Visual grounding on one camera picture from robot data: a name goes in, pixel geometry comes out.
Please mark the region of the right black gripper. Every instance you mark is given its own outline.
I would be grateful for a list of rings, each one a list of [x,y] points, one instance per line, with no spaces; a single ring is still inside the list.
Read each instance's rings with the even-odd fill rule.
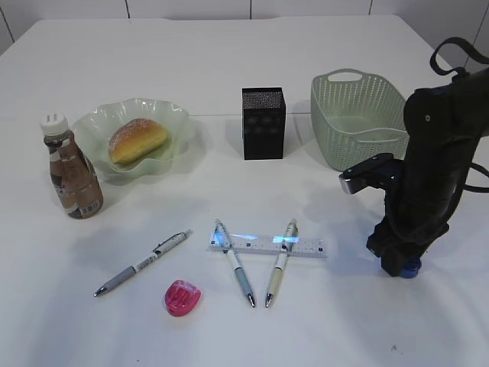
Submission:
[[[404,164],[385,196],[385,215],[367,247],[381,256],[391,277],[410,277],[409,258],[421,256],[448,229],[465,184],[465,169],[453,164]]]

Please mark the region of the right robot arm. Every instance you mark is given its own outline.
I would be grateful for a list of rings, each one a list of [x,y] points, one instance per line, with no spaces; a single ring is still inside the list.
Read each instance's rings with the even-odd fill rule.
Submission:
[[[480,140],[488,134],[488,72],[418,89],[403,114],[410,137],[397,171],[384,176],[385,214],[367,247],[392,277],[416,272],[457,209]]]

